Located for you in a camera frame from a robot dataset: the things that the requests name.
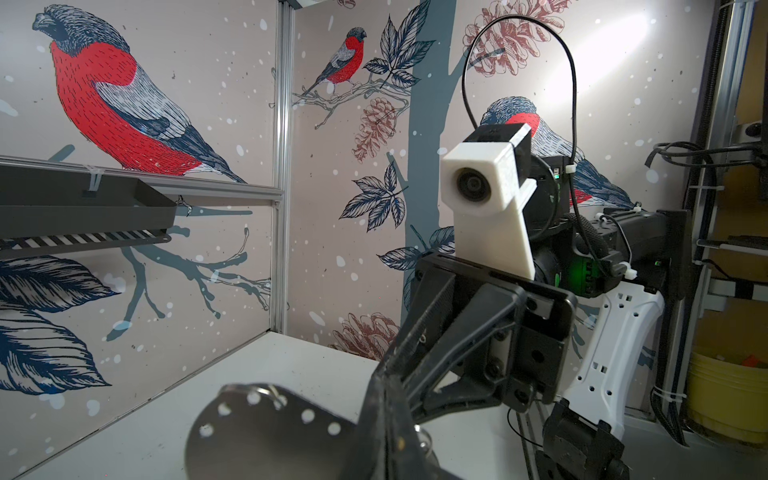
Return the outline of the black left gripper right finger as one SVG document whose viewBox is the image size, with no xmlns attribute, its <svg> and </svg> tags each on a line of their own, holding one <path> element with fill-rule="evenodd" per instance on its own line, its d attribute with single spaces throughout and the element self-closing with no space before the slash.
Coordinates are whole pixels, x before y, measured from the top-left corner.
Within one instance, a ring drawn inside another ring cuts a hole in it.
<svg viewBox="0 0 768 480">
<path fill-rule="evenodd" d="M 402 383 L 394 376 L 386 379 L 386 478 L 457 479 L 427 459 Z"/>
</svg>

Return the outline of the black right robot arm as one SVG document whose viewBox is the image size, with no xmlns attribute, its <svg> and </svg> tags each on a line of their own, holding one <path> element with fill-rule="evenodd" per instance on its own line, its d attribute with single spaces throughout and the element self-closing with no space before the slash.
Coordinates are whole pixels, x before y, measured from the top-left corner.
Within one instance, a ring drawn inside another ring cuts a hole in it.
<svg viewBox="0 0 768 480">
<path fill-rule="evenodd" d="M 371 377 L 361 439 L 344 476 L 442 479 L 418 442 L 418 424 L 505 404 L 552 405 L 536 466 L 544 479 L 626 479 L 623 416 L 640 349 L 683 278 L 654 283 L 655 270 L 625 264 L 603 295 L 588 352 L 562 393 L 562 344 L 577 291 L 535 278 L 523 207 L 535 183 L 512 152 L 491 158 L 455 151 L 443 158 L 441 191 L 472 259 L 430 253 L 416 269 L 409 315 Z"/>
</svg>

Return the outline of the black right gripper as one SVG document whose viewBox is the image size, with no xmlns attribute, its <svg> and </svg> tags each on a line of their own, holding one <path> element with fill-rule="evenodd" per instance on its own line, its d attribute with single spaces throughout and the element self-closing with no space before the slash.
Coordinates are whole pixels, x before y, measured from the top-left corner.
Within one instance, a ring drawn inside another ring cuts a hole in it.
<svg viewBox="0 0 768 480">
<path fill-rule="evenodd" d="M 560 288 L 452 256 L 423 256 L 406 325 L 375 370 L 395 377 L 395 417 L 421 423 L 552 401 L 575 307 L 575 296 Z"/>
</svg>

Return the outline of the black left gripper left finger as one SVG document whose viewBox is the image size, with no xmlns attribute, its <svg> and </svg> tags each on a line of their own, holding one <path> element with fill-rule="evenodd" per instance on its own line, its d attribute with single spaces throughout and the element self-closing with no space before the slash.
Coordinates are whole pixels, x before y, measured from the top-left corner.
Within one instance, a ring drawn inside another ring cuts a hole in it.
<svg viewBox="0 0 768 480">
<path fill-rule="evenodd" d="M 387 465 L 387 384 L 375 372 L 368 384 L 340 479 L 384 479 Z"/>
</svg>

